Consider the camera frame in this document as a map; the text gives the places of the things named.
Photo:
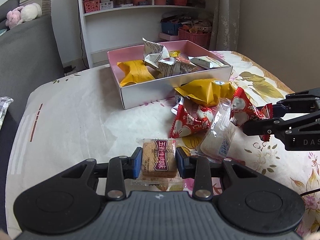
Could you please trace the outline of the blue storage box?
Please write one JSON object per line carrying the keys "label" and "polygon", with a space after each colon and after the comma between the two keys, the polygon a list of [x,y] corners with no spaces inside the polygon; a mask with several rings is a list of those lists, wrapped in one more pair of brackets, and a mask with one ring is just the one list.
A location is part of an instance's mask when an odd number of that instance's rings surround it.
{"label": "blue storage box", "polygon": [[177,36],[178,35],[178,29],[182,27],[181,23],[172,23],[172,22],[162,22],[161,28],[162,33],[171,35],[171,36]]}

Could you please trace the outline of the clear rice cracker packet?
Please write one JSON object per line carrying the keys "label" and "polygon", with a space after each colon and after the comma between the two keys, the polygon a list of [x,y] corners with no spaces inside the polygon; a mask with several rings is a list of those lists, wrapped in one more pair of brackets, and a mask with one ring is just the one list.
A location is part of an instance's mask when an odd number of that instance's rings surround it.
{"label": "clear rice cracker packet", "polygon": [[236,127],[230,121],[231,101],[219,99],[214,118],[204,139],[196,148],[196,153],[207,157],[212,162],[221,162],[227,157]]}

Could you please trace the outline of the white bookshelf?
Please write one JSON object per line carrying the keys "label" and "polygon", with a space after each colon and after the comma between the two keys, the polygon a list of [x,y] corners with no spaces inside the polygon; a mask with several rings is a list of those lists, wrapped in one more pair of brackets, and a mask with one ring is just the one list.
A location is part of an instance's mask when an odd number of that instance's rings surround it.
{"label": "white bookshelf", "polygon": [[107,52],[141,44],[142,38],[160,40],[161,19],[170,12],[213,12],[214,0],[100,0],[100,10],[85,13],[78,0],[79,20],[89,68],[108,62]]}

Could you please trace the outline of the pink plastic basket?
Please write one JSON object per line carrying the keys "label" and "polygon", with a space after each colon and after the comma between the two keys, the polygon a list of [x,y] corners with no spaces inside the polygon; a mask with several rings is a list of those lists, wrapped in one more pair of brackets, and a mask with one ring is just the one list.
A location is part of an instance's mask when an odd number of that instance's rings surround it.
{"label": "pink plastic basket", "polygon": [[191,33],[188,30],[179,28],[178,35],[180,40],[188,40],[203,48],[209,48],[211,33]]}

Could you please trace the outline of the large yellow snack bag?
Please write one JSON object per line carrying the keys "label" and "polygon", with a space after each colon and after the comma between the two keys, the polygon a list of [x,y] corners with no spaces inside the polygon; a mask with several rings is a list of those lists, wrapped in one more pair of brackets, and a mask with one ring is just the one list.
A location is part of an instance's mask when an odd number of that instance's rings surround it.
{"label": "large yellow snack bag", "polygon": [[230,82],[198,79],[176,87],[175,91],[198,105],[212,107],[218,105],[220,99],[231,100],[236,89]]}

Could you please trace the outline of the yellow packet in box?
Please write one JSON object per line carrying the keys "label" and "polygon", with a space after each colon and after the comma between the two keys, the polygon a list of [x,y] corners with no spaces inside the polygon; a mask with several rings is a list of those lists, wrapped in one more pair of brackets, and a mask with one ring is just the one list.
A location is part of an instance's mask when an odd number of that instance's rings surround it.
{"label": "yellow packet in box", "polygon": [[149,72],[143,60],[118,62],[117,66],[125,74],[125,77],[120,81],[121,87],[148,82],[155,79]]}

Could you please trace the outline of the brown biscuit clear packet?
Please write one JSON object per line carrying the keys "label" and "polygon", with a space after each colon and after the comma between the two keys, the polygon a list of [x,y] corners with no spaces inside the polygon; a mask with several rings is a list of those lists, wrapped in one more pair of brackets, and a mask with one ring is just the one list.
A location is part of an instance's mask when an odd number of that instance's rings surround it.
{"label": "brown biscuit clear packet", "polygon": [[159,191],[182,191],[184,179],[178,175],[175,139],[143,139],[142,161],[133,186],[156,187]]}

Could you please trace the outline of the pink white plush toy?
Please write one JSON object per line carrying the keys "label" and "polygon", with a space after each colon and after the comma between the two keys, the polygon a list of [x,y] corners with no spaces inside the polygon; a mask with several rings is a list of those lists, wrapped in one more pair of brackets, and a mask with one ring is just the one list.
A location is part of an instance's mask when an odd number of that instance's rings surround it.
{"label": "pink white plush toy", "polygon": [[26,6],[17,7],[7,13],[5,26],[9,29],[24,22],[32,21],[42,16],[42,9],[39,4],[31,3]]}

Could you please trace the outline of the small pink perforated basket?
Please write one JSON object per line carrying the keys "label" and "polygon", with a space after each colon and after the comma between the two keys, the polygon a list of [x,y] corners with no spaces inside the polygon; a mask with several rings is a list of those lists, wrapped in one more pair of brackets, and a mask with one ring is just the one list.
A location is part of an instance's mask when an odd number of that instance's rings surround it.
{"label": "small pink perforated basket", "polygon": [[84,2],[85,13],[95,12],[100,10],[100,0],[92,0]]}

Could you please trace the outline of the grey sofa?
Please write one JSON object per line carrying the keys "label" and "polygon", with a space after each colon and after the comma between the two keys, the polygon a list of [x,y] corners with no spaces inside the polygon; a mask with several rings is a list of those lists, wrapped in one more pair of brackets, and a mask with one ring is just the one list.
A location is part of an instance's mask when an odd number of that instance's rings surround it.
{"label": "grey sofa", "polygon": [[20,121],[37,87],[63,77],[52,17],[43,15],[1,35],[1,96],[14,101],[9,115]]}

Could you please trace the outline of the checkered cloth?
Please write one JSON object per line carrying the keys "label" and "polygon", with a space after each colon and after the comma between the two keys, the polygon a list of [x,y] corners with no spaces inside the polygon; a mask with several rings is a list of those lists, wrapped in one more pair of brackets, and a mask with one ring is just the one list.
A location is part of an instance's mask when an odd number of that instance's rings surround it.
{"label": "checkered cloth", "polygon": [[13,99],[8,96],[0,98],[0,129],[2,128],[4,118],[6,116],[9,106],[13,103]]}

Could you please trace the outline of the red candy packet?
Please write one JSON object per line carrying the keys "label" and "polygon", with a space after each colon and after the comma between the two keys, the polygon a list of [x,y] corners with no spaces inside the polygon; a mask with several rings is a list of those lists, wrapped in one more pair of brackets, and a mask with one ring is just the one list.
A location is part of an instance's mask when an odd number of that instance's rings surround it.
{"label": "red candy packet", "polygon": [[231,101],[230,117],[230,121],[235,126],[241,127],[248,121],[272,119],[273,107],[271,103],[268,103],[262,108],[257,108],[250,102],[245,91],[241,87],[238,87]]}
{"label": "red candy packet", "polygon": [[197,106],[195,116],[188,113],[184,105],[178,104],[176,116],[169,132],[169,138],[182,138],[207,131],[214,120],[215,108]]}

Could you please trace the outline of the white newsprint snack packet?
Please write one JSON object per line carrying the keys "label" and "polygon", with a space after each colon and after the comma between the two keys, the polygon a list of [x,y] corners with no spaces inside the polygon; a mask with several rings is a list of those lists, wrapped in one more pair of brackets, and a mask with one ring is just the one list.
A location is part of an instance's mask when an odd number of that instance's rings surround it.
{"label": "white newsprint snack packet", "polygon": [[158,62],[169,59],[170,55],[167,48],[159,43],[151,42],[142,38],[143,41],[143,59],[151,68],[158,68]]}

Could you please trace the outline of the curtain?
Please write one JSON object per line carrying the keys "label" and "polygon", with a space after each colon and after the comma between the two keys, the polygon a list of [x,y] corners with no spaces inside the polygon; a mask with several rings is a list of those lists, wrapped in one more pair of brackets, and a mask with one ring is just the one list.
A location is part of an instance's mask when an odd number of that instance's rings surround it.
{"label": "curtain", "polygon": [[239,20],[240,0],[215,0],[209,49],[236,51]]}

